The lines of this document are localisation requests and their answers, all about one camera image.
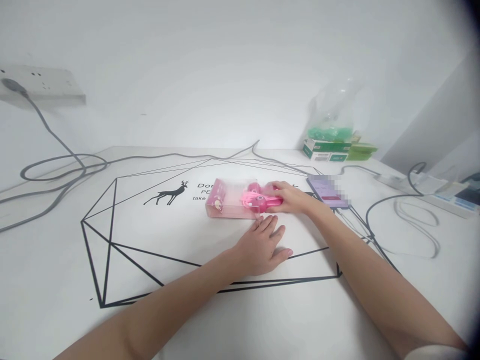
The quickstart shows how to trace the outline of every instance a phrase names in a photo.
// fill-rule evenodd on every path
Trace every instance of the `smartphone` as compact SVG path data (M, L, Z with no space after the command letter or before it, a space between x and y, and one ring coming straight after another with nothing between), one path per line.
M348 209L349 201L340 196L335 189L335 183L329 175L308 175L306 182L310 185L316 197L331 209Z

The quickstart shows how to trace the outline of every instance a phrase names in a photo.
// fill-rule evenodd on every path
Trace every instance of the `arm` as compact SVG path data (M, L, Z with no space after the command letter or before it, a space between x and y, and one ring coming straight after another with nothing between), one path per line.
M213 295L245 276L268 273L292 254L274 254L285 226L278 218L256 220L231 249L116 314L75 342L64 359L151 359Z
M320 230L348 284L395 352L403 359L426 345L467 346L404 277L351 231L323 202L288 183L274 182L283 203L271 213L306 214Z

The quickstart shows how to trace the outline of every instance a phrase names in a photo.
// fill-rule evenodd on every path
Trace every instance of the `clear plastic packaging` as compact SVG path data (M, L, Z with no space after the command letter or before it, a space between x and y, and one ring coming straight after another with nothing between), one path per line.
M271 184L260 186L256 179L216 179L205 203L206 213L211 218L256 219L282 203L274 190Z
M307 136L314 140L348 142L353 134L352 103L362 85L352 78L332 81L309 106Z

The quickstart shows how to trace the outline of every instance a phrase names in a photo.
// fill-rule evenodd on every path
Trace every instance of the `white desk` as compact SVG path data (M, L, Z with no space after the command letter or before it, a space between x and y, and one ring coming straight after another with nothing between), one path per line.
M112 160L171 152L225 157L235 150L113 147L99 155ZM296 150L258 152L289 164L314 165L324 174L338 174L343 165L349 164L313 163ZM240 158L255 159L255 156L247 153ZM184 164L193 160L175 161ZM51 359L121 310L121 306L99 306L80 220L116 177L157 169L156 165L164 163L157 159L134 159L113 164L74 188L50 214L0 233L0 359ZM358 164L383 174L395 173L375 160ZM337 183L362 217L377 200L398 194L375 181L369 173L355 168L346 169ZM26 183L0 196L52 186ZM53 195L37 196L0 205L0 226L38 213L53 198ZM390 255L390 258L468 341L479 298L480 219L465 220L421 200L408 201L421 204L438 216L440 226L430 232L440 242L440 253L435 259L408 255ZM431 252L428 241L395 215L391 202L372 210L370 225L386 248L424 255ZM218 294L185 324L159 356L164 359L393 358L343 276Z

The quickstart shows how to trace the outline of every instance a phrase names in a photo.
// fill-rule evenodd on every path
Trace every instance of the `wall outlet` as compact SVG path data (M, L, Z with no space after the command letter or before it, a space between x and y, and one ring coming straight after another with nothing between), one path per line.
M0 79L3 78L15 80L22 85L32 100L79 99L85 102L85 94L68 70L0 64ZM0 83L0 100L17 99L18 94Z

